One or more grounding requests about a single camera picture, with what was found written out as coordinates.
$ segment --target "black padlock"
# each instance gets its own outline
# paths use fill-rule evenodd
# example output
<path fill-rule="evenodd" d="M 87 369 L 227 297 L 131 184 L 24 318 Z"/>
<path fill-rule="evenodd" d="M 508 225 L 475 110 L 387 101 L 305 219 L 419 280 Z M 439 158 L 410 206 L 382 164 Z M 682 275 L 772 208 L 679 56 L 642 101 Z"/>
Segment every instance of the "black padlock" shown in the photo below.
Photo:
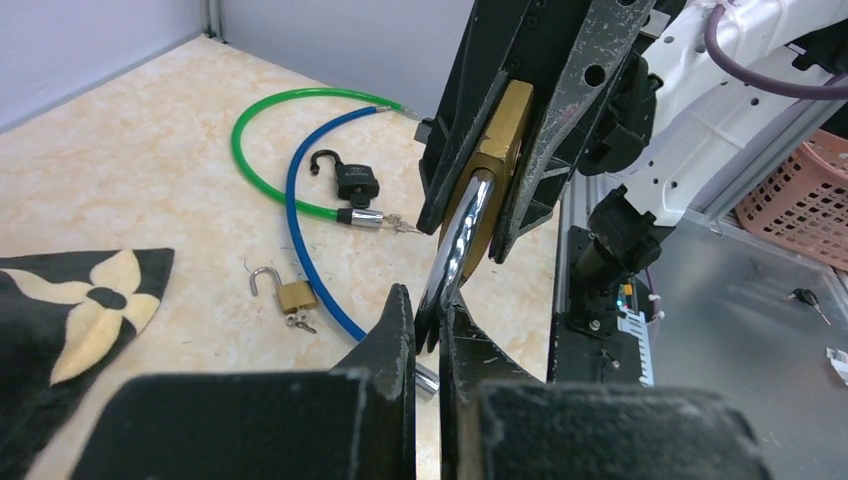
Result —
<path fill-rule="evenodd" d="M 380 183 L 371 167 L 343 163 L 335 166 L 338 197 L 350 201 L 353 208 L 368 208 L 371 199 L 380 194 Z"/>

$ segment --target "key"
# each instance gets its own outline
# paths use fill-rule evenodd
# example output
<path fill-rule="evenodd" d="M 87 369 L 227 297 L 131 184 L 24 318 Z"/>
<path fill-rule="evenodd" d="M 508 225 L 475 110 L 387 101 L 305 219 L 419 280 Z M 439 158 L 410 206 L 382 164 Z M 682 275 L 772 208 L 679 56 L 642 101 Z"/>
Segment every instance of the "key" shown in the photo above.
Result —
<path fill-rule="evenodd" d="M 817 297 L 816 294 L 809 288 L 796 288 L 795 290 L 792 290 L 792 293 L 784 300 L 792 299 L 797 299 L 799 302 L 813 307 L 817 312 L 819 312 L 819 315 L 821 315 L 822 319 L 828 325 L 833 325 L 830 323 L 827 316 L 825 316 L 824 312 L 821 311 L 821 307 L 819 306 L 819 297 Z"/>
<path fill-rule="evenodd" d="M 396 213 L 386 215 L 386 223 L 391 225 L 391 227 L 395 230 L 395 233 L 419 233 L 423 235 L 420 230 L 403 221 L 401 216 Z"/>
<path fill-rule="evenodd" d="M 318 334 L 318 330 L 315 330 L 314 328 L 310 327 L 309 325 L 306 324 L 306 322 L 294 322 L 294 326 L 301 329 L 301 330 L 306 330 L 307 332 L 309 332 L 313 335 Z"/>

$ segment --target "black bracket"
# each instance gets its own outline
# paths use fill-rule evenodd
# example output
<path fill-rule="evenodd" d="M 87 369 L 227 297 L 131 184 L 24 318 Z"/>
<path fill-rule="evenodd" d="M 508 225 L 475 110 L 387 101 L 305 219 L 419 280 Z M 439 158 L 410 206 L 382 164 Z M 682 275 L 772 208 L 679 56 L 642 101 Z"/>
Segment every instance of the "black bracket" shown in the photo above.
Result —
<path fill-rule="evenodd" d="M 476 401 L 480 386 L 493 381 L 519 385 L 541 383 L 474 323 L 462 296 L 442 320 L 441 329 L 442 479 L 496 478 L 480 475 L 487 468 L 479 455 L 482 439 Z"/>
<path fill-rule="evenodd" d="M 568 231 L 568 328 L 600 340 L 607 340 L 618 330 L 618 291 L 599 292 L 575 278 L 573 267 L 580 255 L 592 244 L 594 236 L 580 227 Z"/>

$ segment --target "pink basket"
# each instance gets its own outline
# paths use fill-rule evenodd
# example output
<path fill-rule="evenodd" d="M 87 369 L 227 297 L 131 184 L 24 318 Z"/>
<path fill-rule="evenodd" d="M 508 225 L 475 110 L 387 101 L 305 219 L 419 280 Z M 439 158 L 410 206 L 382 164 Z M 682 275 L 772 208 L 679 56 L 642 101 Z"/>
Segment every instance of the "pink basket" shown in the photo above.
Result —
<path fill-rule="evenodd" d="M 848 141 L 817 131 L 736 215 L 754 235 L 848 270 Z"/>

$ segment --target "table surface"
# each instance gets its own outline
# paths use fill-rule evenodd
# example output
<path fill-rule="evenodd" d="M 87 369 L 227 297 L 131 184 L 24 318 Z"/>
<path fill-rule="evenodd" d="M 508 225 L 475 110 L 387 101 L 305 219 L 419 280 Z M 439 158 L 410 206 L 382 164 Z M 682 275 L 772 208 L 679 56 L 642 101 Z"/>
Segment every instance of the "table surface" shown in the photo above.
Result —
<path fill-rule="evenodd" d="M 353 341 L 323 312 L 318 335 L 291 329 L 271 284 L 248 289 L 248 270 L 272 266 L 284 281 L 300 268 L 280 205 L 239 174 L 229 137 L 248 106 L 308 78 L 206 38 L 151 62 L 0 136 L 0 256 L 71 250 L 171 247 L 176 258 L 158 312 L 98 377 L 28 478 L 73 469 L 109 398 L 154 372 L 327 369 Z M 360 108 L 346 99 L 274 107 L 248 127 L 248 160 L 282 185 L 288 159 L 317 126 Z M 416 122 L 395 113 L 345 126 L 319 142 L 374 168 L 373 208 L 414 223 L 423 201 Z M 300 198 L 326 206 L 332 176 L 303 175 Z M 530 373 L 544 378 L 556 252 L 556 219 L 520 239 L 504 265 L 485 260 L 463 287 L 475 320 Z M 368 330 L 392 283 L 420 298 L 436 239 L 360 231 L 304 219 L 304 237 L 338 302 Z M 420 358 L 437 369 L 436 352 Z M 418 399 L 419 478 L 438 478 L 438 398 Z"/>

